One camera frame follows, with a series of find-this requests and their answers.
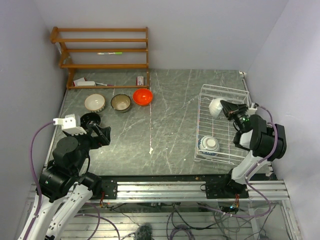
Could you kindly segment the plain white bowl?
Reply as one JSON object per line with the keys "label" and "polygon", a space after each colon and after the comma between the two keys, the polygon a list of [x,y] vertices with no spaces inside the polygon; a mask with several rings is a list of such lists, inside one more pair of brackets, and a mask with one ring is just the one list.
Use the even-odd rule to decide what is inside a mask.
{"label": "plain white bowl", "polygon": [[222,98],[222,97],[217,97],[217,98],[214,98],[209,106],[208,106],[208,109],[209,109],[209,113],[210,115],[216,119],[219,114],[221,113],[221,111],[223,110],[223,106],[221,104],[221,101],[224,101],[225,99]]}

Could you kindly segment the white wire dish rack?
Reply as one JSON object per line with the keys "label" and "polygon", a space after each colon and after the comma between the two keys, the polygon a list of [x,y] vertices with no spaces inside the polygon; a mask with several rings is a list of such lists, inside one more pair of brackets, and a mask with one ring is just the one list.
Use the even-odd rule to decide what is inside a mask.
{"label": "white wire dish rack", "polygon": [[[250,103],[250,95],[246,90],[203,84],[198,97],[196,147],[194,160],[208,161],[235,167],[246,157],[246,150],[235,147],[233,140],[236,129],[233,121],[227,120],[223,112],[218,116],[210,114],[210,103],[215,99],[224,99],[235,104]],[[217,141],[217,150],[209,150],[201,145],[205,137],[213,137]]]}

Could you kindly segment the brown ceramic bowl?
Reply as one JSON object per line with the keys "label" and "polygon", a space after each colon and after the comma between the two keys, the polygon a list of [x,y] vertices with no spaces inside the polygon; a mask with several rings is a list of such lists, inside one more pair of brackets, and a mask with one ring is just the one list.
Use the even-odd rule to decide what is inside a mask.
{"label": "brown ceramic bowl", "polygon": [[130,110],[132,101],[126,94],[117,94],[110,101],[111,107],[119,113],[125,113]]}

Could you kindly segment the blue white porcelain bowl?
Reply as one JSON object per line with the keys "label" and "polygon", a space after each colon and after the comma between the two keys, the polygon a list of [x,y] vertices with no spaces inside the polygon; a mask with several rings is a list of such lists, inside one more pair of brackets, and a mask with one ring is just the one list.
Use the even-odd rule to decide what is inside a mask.
{"label": "blue white porcelain bowl", "polygon": [[197,149],[200,154],[216,156],[220,152],[220,144],[213,136],[203,136],[197,142]]}

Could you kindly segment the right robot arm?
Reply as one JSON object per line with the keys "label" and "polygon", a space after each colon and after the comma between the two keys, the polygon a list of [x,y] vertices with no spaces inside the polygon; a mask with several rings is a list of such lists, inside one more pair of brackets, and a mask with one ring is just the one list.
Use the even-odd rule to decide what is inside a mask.
{"label": "right robot arm", "polygon": [[267,111],[269,122],[256,113],[258,108],[266,110],[265,107],[257,103],[247,106],[225,100],[221,100],[220,104],[225,117],[235,125],[235,147],[248,151],[244,160],[218,184],[221,194],[231,198],[245,191],[249,180],[260,168],[284,156],[287,140],[285,127],[273,122],[270,111]]}

